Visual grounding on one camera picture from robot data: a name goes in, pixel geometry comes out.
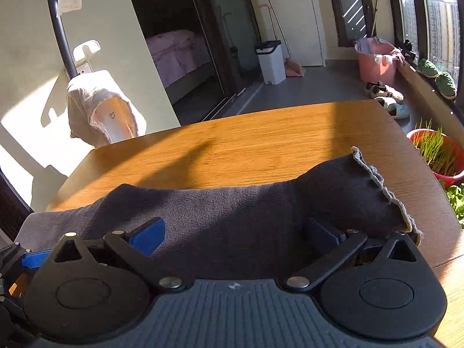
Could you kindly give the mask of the dark grey knit trousers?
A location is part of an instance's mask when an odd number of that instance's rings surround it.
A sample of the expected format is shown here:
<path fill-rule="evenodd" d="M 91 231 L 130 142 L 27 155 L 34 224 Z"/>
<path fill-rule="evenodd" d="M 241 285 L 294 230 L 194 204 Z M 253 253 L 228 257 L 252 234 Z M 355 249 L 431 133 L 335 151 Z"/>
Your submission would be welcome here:
<path fill-rule="evenodd" d="M 204 279 L 285 277 L 315 260 L 328 244 L 313 226 L 373 238 L 405 233 L 422 240 L 404 204 L 358 148 L 286 182 L 241 188 L 164 190 L 123 184 L 91 205 L 29 215 L 17 241 L 35 252 L 66 233 L 98 240 L 157 218 L 166 234 L 156 267 Z"/>

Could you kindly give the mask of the pink dustpan with broom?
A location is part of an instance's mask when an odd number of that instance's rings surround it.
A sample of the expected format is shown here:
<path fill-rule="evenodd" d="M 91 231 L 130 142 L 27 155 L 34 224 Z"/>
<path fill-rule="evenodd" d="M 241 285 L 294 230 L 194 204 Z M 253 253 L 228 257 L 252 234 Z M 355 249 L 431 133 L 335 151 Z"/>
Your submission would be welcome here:
<path fill-rule="evenodd" d="M 270 15 L 270 22 L 272 26 L 272 31 L 274 33 L 274 38 L 277 39 L 277 30 L 279 30 L 282 40 L 285 45 L 286 52 L 288 56 L 284 60 L 285 66 L 285 75 L 289 78 L 303 78 L 305 76 L 305 69 L 298 64 L 292 56 L 290 46 L 288 41 L 285 37 L 285 33 L 283 31 L 283 27 L 280 23 L 278 18 L 277 12 L 272 4 L 271 0 L 267 0 L 266 4 L 260 5 L 260 8 L 266 7 L 268 8 L 269 15 Z"/>

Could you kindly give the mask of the green slipper farther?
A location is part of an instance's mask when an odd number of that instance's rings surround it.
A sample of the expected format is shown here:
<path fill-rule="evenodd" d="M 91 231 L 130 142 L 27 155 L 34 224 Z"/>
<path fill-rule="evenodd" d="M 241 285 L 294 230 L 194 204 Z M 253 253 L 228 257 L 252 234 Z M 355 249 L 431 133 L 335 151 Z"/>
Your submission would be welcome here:
<path fill-rule="evenodd" d="M 440 74 L 435 64 L 424 58 L 418 62 L 417 71 L 430 79 L 435 79 Z"/>

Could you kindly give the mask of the cream cloth on cleaner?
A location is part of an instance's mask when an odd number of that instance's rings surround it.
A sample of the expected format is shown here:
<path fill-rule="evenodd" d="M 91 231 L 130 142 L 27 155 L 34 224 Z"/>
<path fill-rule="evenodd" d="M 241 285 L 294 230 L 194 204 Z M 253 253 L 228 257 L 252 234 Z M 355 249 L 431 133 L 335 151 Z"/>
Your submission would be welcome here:
<path fill-rule="evenodd" d="M 106 70 L 71 79 L 66 98 L 71 137 L 95 148 L 146 134 L 145 118 Z"/>

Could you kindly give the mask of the leafy green potted plant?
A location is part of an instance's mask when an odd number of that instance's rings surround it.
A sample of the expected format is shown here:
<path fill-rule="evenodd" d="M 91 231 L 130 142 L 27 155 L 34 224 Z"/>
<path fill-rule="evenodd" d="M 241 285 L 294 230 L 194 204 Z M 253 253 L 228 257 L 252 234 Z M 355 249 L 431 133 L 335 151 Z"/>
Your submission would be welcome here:
<path fill-rule="evenodd" d="M 448 201 L 454 210 L 455 217 L 464 228 L 464 184 L 451 185 L 445 191 Z"/>

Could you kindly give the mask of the bed with pink cover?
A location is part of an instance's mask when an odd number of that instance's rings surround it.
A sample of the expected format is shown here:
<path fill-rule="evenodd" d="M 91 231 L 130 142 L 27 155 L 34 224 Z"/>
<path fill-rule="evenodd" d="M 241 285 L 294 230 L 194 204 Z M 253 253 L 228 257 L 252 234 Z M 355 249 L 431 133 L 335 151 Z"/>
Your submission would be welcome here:
<path fill-rule="evenodd" d="M 149 37 L 146 45 L 165 88 L 190 73 L 215 74 L 203 34 L 180 29 Z"/>

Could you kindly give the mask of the slippers on floor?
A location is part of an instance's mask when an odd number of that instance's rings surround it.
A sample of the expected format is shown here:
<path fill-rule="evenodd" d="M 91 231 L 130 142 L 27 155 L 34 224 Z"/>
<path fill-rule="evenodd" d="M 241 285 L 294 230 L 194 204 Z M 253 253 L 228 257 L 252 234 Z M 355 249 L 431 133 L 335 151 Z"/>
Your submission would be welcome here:
<path fill-rule="evenodd" d="M 410 118 L 410 109 L 403 104 L 404 96 L 391 86 L 384 83 L 366 83 L 364 88 L 366 96 L 378 102 L 394 120 Z"/>

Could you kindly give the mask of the red basin with grass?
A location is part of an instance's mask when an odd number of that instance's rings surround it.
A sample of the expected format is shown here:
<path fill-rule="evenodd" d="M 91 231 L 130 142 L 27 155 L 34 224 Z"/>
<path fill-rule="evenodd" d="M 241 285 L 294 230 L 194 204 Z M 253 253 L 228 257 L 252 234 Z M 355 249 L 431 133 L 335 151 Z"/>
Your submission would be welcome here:
<path fill-rule="evenodd" d="M 446 189 L 463 182 L 463 147 L 442 126 L 433 129 L 432 120 L 421 120 L 407 138 Z"/>

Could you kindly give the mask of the white trash bin black lid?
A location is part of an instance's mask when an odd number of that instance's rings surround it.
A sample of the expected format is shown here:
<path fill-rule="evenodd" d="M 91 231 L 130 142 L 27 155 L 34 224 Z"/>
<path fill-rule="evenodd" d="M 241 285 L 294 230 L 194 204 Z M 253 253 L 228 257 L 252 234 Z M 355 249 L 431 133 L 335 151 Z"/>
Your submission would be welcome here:
<path fill-rule="evenodd" d="M 280 40 L 265 41 L 255 45 L 255 53 L 266 85 L 278 85 L 285 81 L 285 65 Z"/>

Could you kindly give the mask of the pink plastic bucket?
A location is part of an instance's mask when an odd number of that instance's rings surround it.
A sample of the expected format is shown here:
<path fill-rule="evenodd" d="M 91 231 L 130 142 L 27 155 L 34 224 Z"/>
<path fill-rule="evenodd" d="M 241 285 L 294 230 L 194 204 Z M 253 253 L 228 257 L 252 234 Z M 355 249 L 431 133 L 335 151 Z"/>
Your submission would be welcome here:
<path fill-rule="evenodd" d="M 360 78 L 364 83 L 381 82 L 393 86 L 396 68 L 405 62 L 400 49 L 378 37 L 357 39 L 354 48 L 359 61 Z"/>

